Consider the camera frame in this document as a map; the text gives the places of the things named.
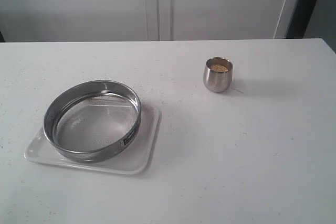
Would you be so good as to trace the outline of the yellow grain mixture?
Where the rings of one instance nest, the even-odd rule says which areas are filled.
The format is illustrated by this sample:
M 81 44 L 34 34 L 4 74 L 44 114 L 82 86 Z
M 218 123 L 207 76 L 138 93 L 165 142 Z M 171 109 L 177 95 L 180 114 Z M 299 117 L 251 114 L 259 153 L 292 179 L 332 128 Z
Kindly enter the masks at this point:
M 227 67 L 221 64 L 211 65 L 210 70 L 215 71 L 215 72 L 228 72 L 229 71 Z

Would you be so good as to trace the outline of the round steel sieve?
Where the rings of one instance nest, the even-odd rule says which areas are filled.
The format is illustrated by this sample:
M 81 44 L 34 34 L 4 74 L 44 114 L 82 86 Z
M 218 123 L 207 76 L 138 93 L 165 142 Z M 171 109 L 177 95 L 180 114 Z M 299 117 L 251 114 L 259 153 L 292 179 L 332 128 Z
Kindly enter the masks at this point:
M 65 158 L 97 163 L 129 147 L 139 131 L 141 112 L 139 96 L 125 84 L 89 81 L 55 98 L 45 113 L 43 132 Z

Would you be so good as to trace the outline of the stainless steel cup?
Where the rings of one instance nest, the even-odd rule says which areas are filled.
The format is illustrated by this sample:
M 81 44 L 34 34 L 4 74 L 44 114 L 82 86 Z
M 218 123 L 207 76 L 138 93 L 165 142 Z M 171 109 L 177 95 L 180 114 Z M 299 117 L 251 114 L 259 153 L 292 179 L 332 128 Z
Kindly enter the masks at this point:
M 228 72 L 210 70 L 211 65 L 221 64 L 229 69 Z M 233 79 L 233 63 L 225 58 L 213 57 L 207 60 L 203 74 L 203 84 L 211 92 L 222 93 L 231 85 Z

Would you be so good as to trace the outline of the white rectangular tray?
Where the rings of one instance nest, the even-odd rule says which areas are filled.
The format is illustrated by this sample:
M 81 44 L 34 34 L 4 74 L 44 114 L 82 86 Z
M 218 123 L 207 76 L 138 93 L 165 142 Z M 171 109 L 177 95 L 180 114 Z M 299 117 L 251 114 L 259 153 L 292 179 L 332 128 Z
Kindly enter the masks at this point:
M 160 120 L 160 109 L 148 103 L 142 104 L 141 125 L 133 142 L 125 151 L 103 162 L 76 163 L 63 157 L 48 143 L 42 129 L 25 149 L 24 158 L 36 164 L 54 167 L 120 175 L 139 174 L 151 160 Z

